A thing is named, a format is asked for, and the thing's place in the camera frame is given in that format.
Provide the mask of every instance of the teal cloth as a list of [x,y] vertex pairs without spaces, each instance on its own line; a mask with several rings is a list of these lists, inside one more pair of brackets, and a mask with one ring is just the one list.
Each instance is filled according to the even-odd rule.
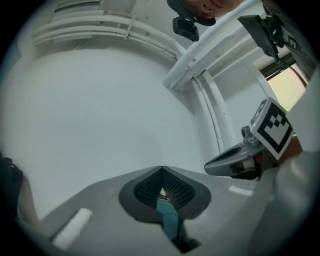
[[156,210],[162,214],[163,230],[170,240],[178,235],[178,213],[171,203],[166,200],[157,202]]

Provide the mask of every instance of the white pipe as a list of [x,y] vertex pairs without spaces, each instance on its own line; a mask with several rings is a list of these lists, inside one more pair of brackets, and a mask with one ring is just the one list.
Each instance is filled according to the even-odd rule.
[[65,37],[55,38],[55,43],[71,41],[71,40],[82,40],[82,39],[92,39],[92,34],[81,35],[81,34],[67,34]]
[[[126,34],[126,30],[125,29],[121,29],[121,28],[116,28],[116,27],[108,27],[108,26],[95,26],[95,25],[86,25],[86,26],[72,26],[72,27],[66,27],[66,28],[61,28],[61,29],[57,29],[57,30],[54,30],[54,31],[51,31],[51,32],[48,32],[48,33],[45,33],[45,34],[42,34],[42,35],[39,35],[37,37],[35,37],[33,39],[33,43],[34,44],[37,44],[38,42],[45,42],[45,41],[48,41],[46,39],[57,39],[57,38],[64,38],[64,37],[68,37],[68,34],[65,34],[63,36],[60,36],[60,37],[56,37],[58,36],[59,34],[64,34],[64,33],[72,33],[72,32],[85,32],[85,31],[99,31],[99,32],[108,32],[110,34],[106,34],[108,36],[114,36],[115,34],[120,34],[120,35],[125,35]],[[142,41],[146,41],[147,43],[151,44],[151,45],[155,45],[157,46],[158,48],[170,53],[171,55],[173,55],[176,59],[178,59],[179,57],[179,54],[172,50],[170,47],[164,45],[163,43],[161,42],[158,42],[154,39],[151,39],[150,37],[148,36],[145,36],[145,35],[141,35],[139,33],[136,33],[136,32],[130,32],[129,33],[132,37],[135,37],[135,38],[138,38]],[[90,35],[90,32],[88,33],[82,33],[82,35]],[[99,33],[92,33],[92,35],[103,35],[102,33],[99,34]]]
[[212,79],[211,75],[209,74],[209,72],[207,70],[205,72],[203,72],[203,77],[209,85],[209,88],[213,94],[214,100],[217,104],[217,109],[220,112],[220,115],[222,116],[222,121],[223,121],[223,125],[225,127],[228,145],[231,148],[237,144],[237,140],[236,140],[234,127],[233,127],[233,124],[231,121],[231,117],[230,117],[226,102],[225,102],[224,98],[222,97],[221,92],[220,92],[217,84]]
[[150,44],[155,45],[155,46],[165,50],[166,52],[168,52],[168,53],[172,54],[173,56],[175,56],[176,59],[178,59],[180,57],[178,52],[172,50],[170,47],[164,45],[163,43],[161,43],[161,42],[159,42],[157,40],[151,39],[148,36],[139,34],[137,32],[130,32],[129,35],[132,36],[132,37],[135,37],[135,38],[139,38],[139,39],[141,39],[143,41],[149,42]]
[[136,20],[136,16],[134,15],[134,16],[132,17],[132,20],[131,20],[131,22],[130,22],[130,24],[129,24],[129,26],[128,26],[128,29],[127,29],[127,31],[126,31],[126,33],[125,33],[125,36],[124,36],[124,39],[125,39],[125,40],[128,39],[129,33],[131,32],[131,29],[132,29],[132,26],[134,25],[135,20]]
[[215,74],[212,76],[212,78],[215,79],[216,77],[218,77],[219,75],[221,75],[222,73],[224,73],[225,71],[233,67],[234,65],[238,64],[239,62],[247,61],[248,58],[250,58],[253,62],[258,58],[265,56],[263,50],[257,47],[253,39],[251,40],[251,42],[252,42],[252,46],[249,48],[249,51],[243,50],[245,54],[243,52],[238,52],[236,55],[232,56],[232,59],[228,57],[228,60],[226,63],[222,63],[220,65],[220,63],[218,62],[217,64],[219,65],[219,70],[214,70]]
[[192,68],[188,69],[187,73],[180,79],[177,84],[173,83],[174,90],[180,90],[182,86],[191,78],[196,78],[197,76],[199,76],[204,70],[208,68],[210,64],[214,63],[223,54],[225,54],[231,48],[241,44],[241,39],[244,36],[251,37],[248,34],[247,30],[241,25],[234,33],[231,33],[220,40],[220,42],[218,42],[218,44],[212,50],[210,50],[202,59],[196,62]]
[[86,43],[84,42],[84,43],[82,43],[82,44],[80,44],[80,45],[78,45],[75,49],[74,49],[74,51],[78,51],[78,50],[81,50],[82,49],[82,47],[84,47],[86,45]]
[[238,8],[220,18],[214,26],[208,28],[200,37],[200,40],[198,42],[194,42],[188,48],[186,53],[174,65],[174,67],[169,71],[162,82],[163,85],[169,87],[174,79],[177,77],[181,78],[185,68],[188,66],[191,60],[194,59],[206,47],[206,45],[209,44],[217,36],[217,34],[219,34],[225,28],[227,23],[235,18],[238,18],[242,12],[257,4],[260,4],[260,1],[246,0]]
[[210,115],[211,115],[211,118],[212,118],[212,121],[213,121],[213,125],[214,125],[214,130],[215,130],[215,134],[216,134],[216,138],[217,138],[217,141],[218,141],[218,146],[219,146],[219,153],[221,154],[223,151],[225,151],[225,146],[224,146],[224,142],[222,140],[222,136],[221,136],[221,132],[220,132],[220,127],[219,127],[219,124],[218,124],[218,120],[217,120],[217,116],[216,116],[216,113],[214,111],[214,108],[212,107],[212,104],[211,104],[211,101],[209,99],[209,96],[204,88],[204,85],[201,83],[201,81],[196,78],[195,79],[200,87],[200,90],[203,94],[203,97],[204,97],[204,100],[206,102],[206,105],[209,109],[209,112],[210,112]]
[[168,54],[171,58],[173,58],[173,59],[175,59],[175,60],[177,59],[177,57],[176,57],[175,55],[172,55],[170,52],[164,50],[163,48],[161,48],[161,47],[159,47],[159,46],[157,46],[157,45],[155,45],[155,44],[148,43],[148,42],[146,42],[146,41],[144,41],[144,40],[141,40],[141,39],[139,39],[139,38],[132,37],[132,36],[129,36],[128,39],[134,40],[134,41],[137,41],[137,42],[140,42],[140,43],[142,43],[142,44],[146,44],[146,45],[148,45],[148,46],[150,46],[150,47],[152,47],[152,48],[155,48],[155,49],[157,49],[157,50],[160,50],[162,53]]
[[184,48],[180,43],[178,43],[177,41],[175,41],[174,43],[174,47],[176,48],[176,50],[178,51],[178,53],[182,56],[186,53],[186,48]]
[[58,21],[62,19],[79,17],[79,16],[101,16],[104,15],[104,10],[83,10],[83,11],[74,11],[71,13],[61,14],[58,16],[54,16],[52,21]]
[[[52,36],[52,37],[37,41],[37,42],[35,42],[33,44],[34,45],[38,45],[38,44],[42,44],[44,42],[47,42],[47,41],[50,41],[50,40],[56,40],[56,39],[65,39],[65,40],[67,40],[70,37],[77,37],[77,36],[112,36],[112,37],[125,38],[124,34],[114,33],[114,32],[77,32],[77,33],[61,34],[61,35],[57,35],[57,36]],[[155,48],[155,49],[161,51],[162,53],[168,54],[168,56],[170,58],[177,59],[177,55],[178,55],[177,52],[175,54],[173,54],[173,53],[171,53],[172,52],[171,49],[170,49],[170,51],[167,51],[166,48],[162,48],[161,46],[154,44],[153,40],[150,39],[150,38],[148,39],[148,41],[145,41],[144,37],[141,39],[141,38],[135,37],[135,35],[130,35],[128,37],[128,39],[134,40],[134,41],[137,41],[137,42],[140,42],[140,43],[143,43],[143,44],[146,44],[146,45],[148,45],[148,46],[150,46],[152,48]]]
[[55,39],[64,39],[64,38],[69,38],[72,36],[112,36],[112,37],[119,37],[119,38],[125,38],[124,34],[118,34],[118,33],[112,33],[112,32],[77,32],[77,33],[70,33],[70,34],[61,34],[53,37],[49,37],[46,39],[43,39],[41,41],[37,41],[33,43],[34,45],[39,45],[44,42],[50,41],[50,40],[55,40]]
[[37,41],[58,36],[60,34],[64,33],[71,33],[71,32],[85,32],[85,31],[101,31],[101,32],[113,32],[113,33],[119,33],[119,34],[126,34],[125,29],[117,28],[117,27],[109,27],[109,26],[95,26],[95,25],[86,25],[86,26],[71,26],[71,27],[65,27],[60,28],[48,33],[44,33],[42,35],[36,36],[33,38],[32,42],[36,43]]
[[[81,16],[81,17],[71,17],[71,18],[64,18],[60,20],[53,21],[47,25],[44,25],[42,27],[39,27],[36,29],[32,35],[35,36],[37,34],[42,33],[43,31],[49,30],[49,29],[54,29],[59,26],[66,26],[70,25],[73,23],[79,23],[79,22],[113,22],[113,23],[121,23],[121,24],[126,24],[130,25],[130,22],[132,19],[125,18],[125,17],[120,17],[120,16],[113,16],[113,15],[103,15],[103,16]],[[133,26],[139,29],[142,29],[144,31],[147,31],[153,35],[156,35],[160,38],[163,38],[172,44],[177,42],[174,38],[168,36],[167,34],[157,30],[156,28],[145,24],[141,21],[135,20],[133,23]]]
[[201,105],[202,111],[204,113],[205,122],[208,127],[209,136],[210,136],[210,146],[212,147],[212,150],[213,150],[213,153],[215,154],[215,156],[217,156],[220,153],[219,152],[219,145],[217,143],[217,135],[216,135],[215,126],[214,126],[214,123],[212,122],[212,118],[211,118],[205,97],[201,92],[201,89],[198,85],[198,82],[194,78],[191,80],[191,82],[192,82],[192,85],[193,85],[194,90],[196,92],[196,95],[199,98],[200,105]]

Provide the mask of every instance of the black cable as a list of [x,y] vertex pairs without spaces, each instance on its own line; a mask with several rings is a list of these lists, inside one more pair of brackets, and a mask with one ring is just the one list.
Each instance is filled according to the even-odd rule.
[[306,81],[302,78],[302,76],[292,66],[290,66],[289,68],[297,75],[297,77],[300,79],[301,83],[303,84],[304,88],[307,88],[308,85]]
[[300,81],[303,84],[304,88],[307,88],[308,85],[307,85],[306,81],[302,78],[302,76],[292,66],[288,65],[284,61],[281,61],[281,63],[283,63],[287,68],[291,69],[296,74],[296,76],[300,79]]

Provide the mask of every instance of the white bracket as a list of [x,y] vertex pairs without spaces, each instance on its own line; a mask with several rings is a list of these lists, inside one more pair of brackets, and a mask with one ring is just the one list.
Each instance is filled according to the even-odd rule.
[[130,22],[130,24],[129,24],[129,27],[128,27],[126,33],[125,33],[124,40],[127,40],[127,39],[128,39],[129,34],[130,34],[130,31],[131,31],[131,29],[132,29],[132,26],[134,25],[134,22],[135,22],[135,20],[136,20],[136,17],[137,17],[137,16],[135,16],[135,15],[132,17],[131,22]]

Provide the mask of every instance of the white wall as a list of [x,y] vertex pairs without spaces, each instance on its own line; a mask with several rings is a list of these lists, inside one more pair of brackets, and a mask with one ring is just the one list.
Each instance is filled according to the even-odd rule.
[[29,177],[41,219],[127,172],[204,172],[191,107],[161,84],[170,67],[158,59],[110,46],[48,55],[24,74],[13,68],[1,88],[0,145]]

